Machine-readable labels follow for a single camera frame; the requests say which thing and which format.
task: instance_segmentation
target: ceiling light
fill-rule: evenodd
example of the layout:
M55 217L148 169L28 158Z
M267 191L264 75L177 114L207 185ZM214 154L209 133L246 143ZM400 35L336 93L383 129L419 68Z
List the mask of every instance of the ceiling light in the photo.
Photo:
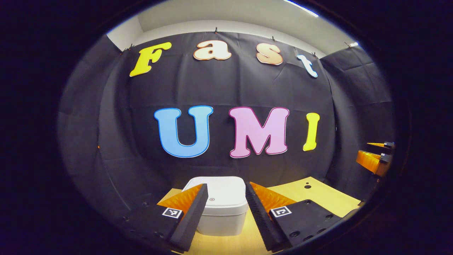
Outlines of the ceiling light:
M304 7L302 7L302 6L298 5L298 4L296 4L296 3L293 3L293 2L291 2L291 1L289 1L289 0L283 0L283 1L288 2L288 3L290 3L290 4L292 4L292 5L296 6L296 7L298 7L298 8L300 8L300 9L303 9L304 11L310 13L310 14L311 14L312 16L314 16L314 17L318 17L318 16L319 16L318 14L316 14L316 13L314 13L314 12L312 12L312 11L310 11L310 10L308 10L308 9L306 9L306 8L304 8Z

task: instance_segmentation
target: yellow letter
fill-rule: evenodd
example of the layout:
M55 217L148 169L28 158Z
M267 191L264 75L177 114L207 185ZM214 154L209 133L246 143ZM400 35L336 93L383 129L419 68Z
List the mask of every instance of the yellow letter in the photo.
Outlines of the yellow letter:
M135 64L135 68L130 72L129 76L132 77L149 72L151 70L151 66L148 65L149 61L151 60L153 63L156 63L162 55L161 49L168 50L169 48L171 48L171 43L166 42L142 49L139 52L139 60L137 60L137 64Z
M204 41L199 43L197 47L199 49L193 53L193 57L198 60L226 60L231 57L231 53L228 52L228 45L223 41Z
M256 54L257 59L261 63L279 65L283 63L283 58L280 56L280 49L271 44L258 44L256 46L258 53Z
M318 129L319 114L307 114L308 134L307 142L304 144L304 152L311 151L316 148L316 130Z

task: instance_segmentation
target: ceiling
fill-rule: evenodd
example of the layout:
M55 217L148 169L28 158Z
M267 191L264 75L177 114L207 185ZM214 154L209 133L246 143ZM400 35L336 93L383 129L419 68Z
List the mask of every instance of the ceiling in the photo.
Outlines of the ceiling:
M168 0L137 16L143 32L193 20L246 22L289 34L326 54L355 42L322 17L283 0Z

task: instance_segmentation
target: white wall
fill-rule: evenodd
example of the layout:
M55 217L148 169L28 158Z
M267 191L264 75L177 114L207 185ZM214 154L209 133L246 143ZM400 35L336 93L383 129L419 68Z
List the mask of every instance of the white wall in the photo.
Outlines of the white wall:
M315 52L316 56L319 58L324 57L326 54L321 50L309 45L306 42L303 42L293 36L279 32L274 29L266 28L259 25L254 25L250 23L244 23L239 21L228 21L228 20L196 20L182 22L173 25L167 25L159 27L147 32L142 33L133 41L133 45L139 45L157 38L162 38L174 34L184 34L184 33L193 33L193 32L205 32L212 31L216 29L223 32L237 32L244 34L252 34L257 36L263 36L267 38L275 38L276 41L292 45L296 48L303 49L307 52Z
M139 19L134 16L107 33L107 37L120 49L130 47L143 34Z

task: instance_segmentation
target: black foam pad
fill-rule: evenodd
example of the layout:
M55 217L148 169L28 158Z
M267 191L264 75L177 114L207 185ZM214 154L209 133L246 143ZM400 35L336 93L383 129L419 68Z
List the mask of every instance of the black foam pad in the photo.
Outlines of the black foam pad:
M207 184L204 183L193 200L187 214L176 227L176 230L170 238L170 244L178 250L189 251L193 236L195 235L195 231L197 230L198 223L200 222L201 215L204 211L207 198Z
M261 238L263 239L266 250L277 252L288 246L288 241L284 233L269 218L260 198L255 193L252 185L246 183L246 199L249 203L250 211L255 219Z

